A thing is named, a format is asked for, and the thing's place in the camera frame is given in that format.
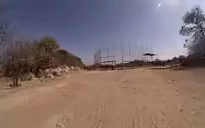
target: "sandy ground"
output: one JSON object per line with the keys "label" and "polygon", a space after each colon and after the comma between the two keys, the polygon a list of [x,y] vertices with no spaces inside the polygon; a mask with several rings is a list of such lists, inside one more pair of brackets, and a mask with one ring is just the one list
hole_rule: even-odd
{"label": "sandy ground", "polygon": [[0,128],[205,128],[205,69],[79,72],[1,97]]}

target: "blue sky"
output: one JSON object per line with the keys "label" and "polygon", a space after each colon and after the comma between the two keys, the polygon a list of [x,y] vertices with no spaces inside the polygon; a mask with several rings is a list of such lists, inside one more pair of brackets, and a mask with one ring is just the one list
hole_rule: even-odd
{"label": "blue sky", "polygon": [[185,54],[179,35],[182,16],[205,0],[3,0],[15,33],[29,38],[54,36],[62,48],[90,64],[99,48],[130,42],[170,58]]}

